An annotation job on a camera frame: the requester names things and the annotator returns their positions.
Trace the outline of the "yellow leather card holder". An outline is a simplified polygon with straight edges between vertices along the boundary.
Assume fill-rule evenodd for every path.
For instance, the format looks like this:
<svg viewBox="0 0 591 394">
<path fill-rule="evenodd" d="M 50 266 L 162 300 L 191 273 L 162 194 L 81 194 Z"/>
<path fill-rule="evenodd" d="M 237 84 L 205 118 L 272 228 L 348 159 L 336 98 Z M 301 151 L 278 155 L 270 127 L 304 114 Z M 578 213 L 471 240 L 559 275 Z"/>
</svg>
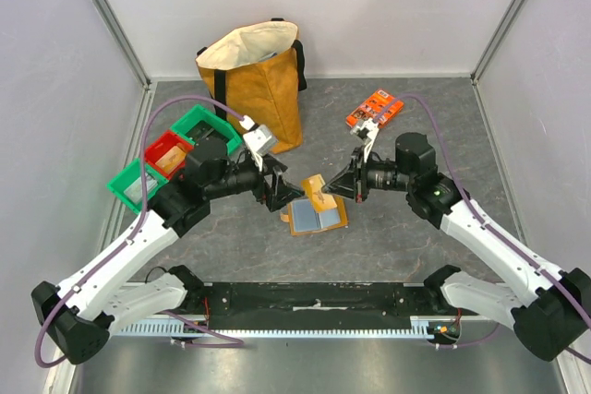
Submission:
<svg viewBox="0 0 591 394">
<path fill-rule="evenodd" d="M 336 207 L 322 212 L 314 210 L 308 199 L 298 199 L 287 205 L 287 210 L 280 213 L 281 221 L 289 225 L 293 236 L 323 233 L 347 227 L 348 217 L 344 200 L 335 198 Z"/>
</svg>

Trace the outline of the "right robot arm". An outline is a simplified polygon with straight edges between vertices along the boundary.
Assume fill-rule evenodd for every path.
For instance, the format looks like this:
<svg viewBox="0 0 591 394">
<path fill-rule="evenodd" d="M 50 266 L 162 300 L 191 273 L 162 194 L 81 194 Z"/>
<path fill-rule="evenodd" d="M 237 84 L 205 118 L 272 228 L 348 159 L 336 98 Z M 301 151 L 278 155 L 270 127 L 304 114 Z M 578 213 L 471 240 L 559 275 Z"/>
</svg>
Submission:
<svg viewBox="0 0 591 394">
<path fill-rule="evenodd" d="M 493 284 L 456 266 L 424 282 L 423 303 L 433 314 L 461 308 L 511 329 L 535 357 L 550 362 L 590 329 L 590 278 L 565 271 L 491 219 L 452 178 L 439 172 L 426 136 L 409 132 L 395 142 L 393 159 L 372 151 L 372 140 L 354 149 L 346 168 L 324 192 L 365 201 L 372 189 L 400 191 L 422 220 L 466 246 L 500 278 Z"/>
</svg>

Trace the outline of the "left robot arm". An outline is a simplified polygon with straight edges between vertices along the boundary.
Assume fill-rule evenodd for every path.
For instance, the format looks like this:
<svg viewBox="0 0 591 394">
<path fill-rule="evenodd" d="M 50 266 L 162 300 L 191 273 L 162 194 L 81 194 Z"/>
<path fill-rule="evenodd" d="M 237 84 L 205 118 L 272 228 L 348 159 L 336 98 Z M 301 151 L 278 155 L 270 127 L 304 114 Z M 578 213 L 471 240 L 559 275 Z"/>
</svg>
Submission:
<svg viewBox="0 0 591 394">
<path fill-rule="evenodd" d="M 185 165 L 148 201 L 147 207 L 89 264 L 58 284 L 40 282 L 31 292 L 42 327 L 35 342 L 38 366 L 50 337 L 61 360 L 82 364 L 112 335 L 152 314 L 194 313 L 202 306 L 203 283 L 187 267 L 176 266 L 151 283 L 123 292 L 121 287 L 152 257 L 174 244 L 211 213 L 214 199 L 245 192 L 271 212 L 302 197 L 301 187 L 283 178 L 286 166 L 271 155 L 248 151 L 232 161 L 219 139 L 204 139 L 190 150 Z"/>
</svg>

